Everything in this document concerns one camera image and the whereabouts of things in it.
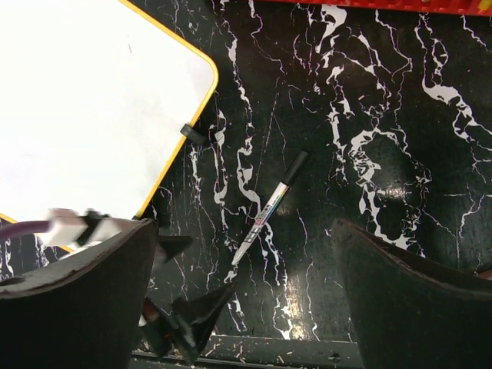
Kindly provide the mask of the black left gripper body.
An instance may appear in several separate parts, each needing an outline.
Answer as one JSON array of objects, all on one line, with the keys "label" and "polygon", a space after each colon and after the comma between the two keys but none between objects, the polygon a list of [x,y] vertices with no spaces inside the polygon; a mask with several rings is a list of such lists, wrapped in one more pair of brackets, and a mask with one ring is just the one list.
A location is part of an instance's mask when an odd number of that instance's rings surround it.
[{"label": "black left gripper body", "polygon": [[176,349],[187,365],[194,365],[198,358],[196,347],[184,339],[171,316],[150,298],[144,299],[138,326],[151,351],[158,357],[164,357]]}]

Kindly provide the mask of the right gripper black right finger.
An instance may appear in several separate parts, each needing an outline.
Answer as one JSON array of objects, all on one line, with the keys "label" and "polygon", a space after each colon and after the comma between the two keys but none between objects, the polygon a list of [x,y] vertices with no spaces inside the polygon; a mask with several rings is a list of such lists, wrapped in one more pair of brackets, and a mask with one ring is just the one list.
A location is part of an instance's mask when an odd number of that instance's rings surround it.
[{"label": "right gripper black right finger", "polygon": [[465,274],[337,218],[331,229],[365,368],[489,368],[491,272]]}]

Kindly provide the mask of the white marker black cap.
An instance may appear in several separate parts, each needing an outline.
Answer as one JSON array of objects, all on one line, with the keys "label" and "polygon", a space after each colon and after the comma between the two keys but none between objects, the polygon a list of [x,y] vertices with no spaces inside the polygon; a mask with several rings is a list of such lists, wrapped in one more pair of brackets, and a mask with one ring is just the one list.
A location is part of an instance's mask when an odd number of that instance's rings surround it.
[{"label": "white marker black cap", "polygon": [[266,202],[265,206],[262,208],[260,214],[255,218],[251,229],[247,233],[244,240],[241,242],[239,248],[236,250],[231,262],[233,266],[237,265],[240,262],[250,246],[253,245],[255,239],[261,233],[262,228],[276,211],[283,197],[295,182],[302,168],[308,161],[309,156],[310,155],[306,151],[299,151],[295,159],[291,162],[288,169],[284,173],[284,176],[275,188],[274,192]]}]

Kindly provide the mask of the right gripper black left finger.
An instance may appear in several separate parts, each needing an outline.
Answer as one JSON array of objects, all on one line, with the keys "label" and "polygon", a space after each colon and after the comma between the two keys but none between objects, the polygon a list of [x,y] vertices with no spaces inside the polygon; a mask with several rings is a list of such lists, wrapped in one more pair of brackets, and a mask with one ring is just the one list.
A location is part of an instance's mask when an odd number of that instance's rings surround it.
[{"label": "right gripper black left finger", "polygon": [[3,368],[127,368],[158,226],[135,222],[85,251],[1,283]]}]

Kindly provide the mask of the white board yellow frame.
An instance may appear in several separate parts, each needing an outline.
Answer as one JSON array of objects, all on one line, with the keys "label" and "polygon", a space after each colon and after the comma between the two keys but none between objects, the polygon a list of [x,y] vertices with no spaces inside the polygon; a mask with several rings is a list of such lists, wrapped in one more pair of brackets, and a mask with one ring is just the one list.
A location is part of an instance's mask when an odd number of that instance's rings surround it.
[{"label": "white board yellow frame", "polygon": [[1,236],[63,208],[129,229],[218,85],[204,52],[128,1],[1,3]]}]

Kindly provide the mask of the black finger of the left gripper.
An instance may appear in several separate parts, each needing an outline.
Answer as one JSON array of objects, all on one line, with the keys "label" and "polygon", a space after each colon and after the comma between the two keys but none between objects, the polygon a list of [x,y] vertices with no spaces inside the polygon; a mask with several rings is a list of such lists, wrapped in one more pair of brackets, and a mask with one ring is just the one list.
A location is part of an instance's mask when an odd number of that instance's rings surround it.
[{"label": "black finger of the left gripper", "polygon": [[236,284],[228,283],[193,300],[177,298],[171,313],[181,336],[190,346],[205,346],[222,309],[235,293]]},{"label": "black finger of the left gripper", "polygon": [[155,249],[155,263],[165,264],[174,257],[183,253],[192,245],[191,236],[158,236],[158,244]]}]

